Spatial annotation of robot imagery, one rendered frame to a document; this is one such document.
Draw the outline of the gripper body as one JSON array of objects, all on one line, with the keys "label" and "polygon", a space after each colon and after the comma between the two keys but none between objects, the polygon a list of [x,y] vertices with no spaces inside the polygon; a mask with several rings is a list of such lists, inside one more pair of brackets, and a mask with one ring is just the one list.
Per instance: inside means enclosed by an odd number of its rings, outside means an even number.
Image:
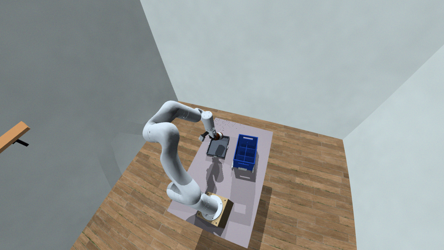
[{"label": "gripper body", "polygon": [[216,133],[216,130],[215,129],[212,129],[211,131],[207,131],[207,132],[209,132],[209,134],[208,135],[210,135],[212,138],[214,138],[214,134],[215,135],[217,135],[217,133]]}]

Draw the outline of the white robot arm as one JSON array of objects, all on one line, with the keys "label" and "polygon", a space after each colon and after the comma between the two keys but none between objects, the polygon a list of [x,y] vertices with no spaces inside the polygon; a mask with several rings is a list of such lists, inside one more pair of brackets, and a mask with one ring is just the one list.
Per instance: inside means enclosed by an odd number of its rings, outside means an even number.
[{"label": "white robot arm", "polygon": [[[176,101],[167,101],[143,128],[143,138],[151,143],[160,143],[162,153],[160,161],[166,175],[172,181],[166,193],[170,199],[192,207],[200,212],[207,220],[214,220],[221,215],[222,200],[216,195],[206,195],[201,192],[198,184],[184,169],[178,156],[178,142],[180,134],[177,127],[171,122],[181,118],[190,122],[203,122],[205,130],[214,129],[213,114],[210,111],[192,109]],[[200,135],[199,140],[204,141],[209,132]]]}]

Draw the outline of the brown bottle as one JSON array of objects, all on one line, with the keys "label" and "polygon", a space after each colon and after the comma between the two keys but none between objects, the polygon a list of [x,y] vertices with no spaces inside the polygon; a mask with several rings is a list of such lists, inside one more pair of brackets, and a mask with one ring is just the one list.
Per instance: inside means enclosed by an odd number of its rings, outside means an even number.
[{"label": "brown bottle", "polygon": [[216,139],[214,140],[221,140],[221,139],[223,139],[223,134],[221,132],[218,132],[216,135]]}]

